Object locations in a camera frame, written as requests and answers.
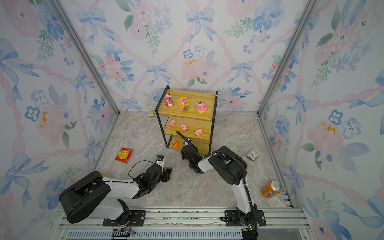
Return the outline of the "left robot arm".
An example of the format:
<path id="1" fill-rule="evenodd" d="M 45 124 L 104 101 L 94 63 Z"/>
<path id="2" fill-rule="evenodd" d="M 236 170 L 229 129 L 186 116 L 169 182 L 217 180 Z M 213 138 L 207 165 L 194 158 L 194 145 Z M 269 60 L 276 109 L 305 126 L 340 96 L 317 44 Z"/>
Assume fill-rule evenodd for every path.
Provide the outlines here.
<path id="1" fill-rule="evenodd" d="M 87 218 L 103 218 L 103 226 L 127 226 L 134 214 L 124 199 L 138 199 L 151 193 L 160 182 L 168 182 L 172 168 L 156 161 L 145 173 L 129 180 L 105 177 L 92 172 L 64 190 L 59 201 L 71 224 Z"/>

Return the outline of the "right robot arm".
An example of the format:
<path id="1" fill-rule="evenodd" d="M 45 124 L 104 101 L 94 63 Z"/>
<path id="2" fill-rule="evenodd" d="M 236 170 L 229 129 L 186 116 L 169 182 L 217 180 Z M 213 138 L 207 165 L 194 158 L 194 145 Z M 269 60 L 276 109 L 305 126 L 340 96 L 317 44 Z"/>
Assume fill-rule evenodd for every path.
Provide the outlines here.
<path id="1" fill-rule="evenodd" d="M 185 140 L 182 147 L 182 159 L 189 162 L 189 167 L 197 174 L 215 170 L 219 176 L 231 185 L 237 202 L 237 212 L 243 226 L 256 224 L 257 208 L 247 185 L 247 163 L 226 146 L 221 146 L 205 156 L 198 153 L 198 148 L 190 140 Z"/>

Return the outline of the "pink pig toy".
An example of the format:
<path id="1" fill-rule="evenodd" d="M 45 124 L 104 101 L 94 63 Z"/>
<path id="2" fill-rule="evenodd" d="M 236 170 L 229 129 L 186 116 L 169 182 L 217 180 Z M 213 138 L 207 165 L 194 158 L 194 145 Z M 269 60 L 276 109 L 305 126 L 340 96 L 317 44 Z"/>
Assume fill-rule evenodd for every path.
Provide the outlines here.
<path id="1" fill-rule="evenodd" d="M 187 131 L 188 130 L 188 126 L 186 124 L 181 124 L 181 129 L 183 131 Z"/>
<path id="2" fill-rule="evenodd" d="M 197 130 L 195 131 L 195 135 L 196 135 L 197 137 L 200 136 L 202 133 L 203 133 L 203 129 L 197 129 Z"/>

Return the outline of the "pink bear yellow flower figure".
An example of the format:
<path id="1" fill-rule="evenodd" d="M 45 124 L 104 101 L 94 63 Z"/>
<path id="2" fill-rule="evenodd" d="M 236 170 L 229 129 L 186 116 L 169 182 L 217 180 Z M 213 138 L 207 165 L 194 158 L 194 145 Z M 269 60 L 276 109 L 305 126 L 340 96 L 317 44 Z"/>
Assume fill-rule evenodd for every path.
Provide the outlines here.
<path id="1" fill-rule="evenodd" d="M 180 97 L 178 100 L 178 104 L 180 106 L 181 111 L 189 110 L 189 100 L 187 97 Z"/>

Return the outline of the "orange toy truck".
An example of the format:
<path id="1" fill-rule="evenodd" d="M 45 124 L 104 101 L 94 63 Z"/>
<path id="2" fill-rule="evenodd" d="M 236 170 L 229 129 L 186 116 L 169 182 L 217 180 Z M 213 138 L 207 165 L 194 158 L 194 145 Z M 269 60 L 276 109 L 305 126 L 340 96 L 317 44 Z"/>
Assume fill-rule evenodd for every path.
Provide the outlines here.
<path id="1" fill-rule="evenodd" d="M 178 147 L 179 147 L 179 143 L 178 143 L 177 141 L 173 141 L 172 144 L 173 144 L 173 146 L 174 146 L 175 148 L 178 148 Z"/>

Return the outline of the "pink bear strawberry hat figure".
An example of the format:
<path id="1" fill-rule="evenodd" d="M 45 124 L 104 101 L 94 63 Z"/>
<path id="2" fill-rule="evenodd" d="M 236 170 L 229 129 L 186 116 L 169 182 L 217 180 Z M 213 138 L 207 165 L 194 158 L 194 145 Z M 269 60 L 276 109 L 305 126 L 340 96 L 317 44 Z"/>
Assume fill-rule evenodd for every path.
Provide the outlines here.
<path id="1" fill-rule="evenodd" d="M 165 107 L 172 107 L 174 105 L 174 101 L 171 94 L 166 94 L 165 96 Z"/>

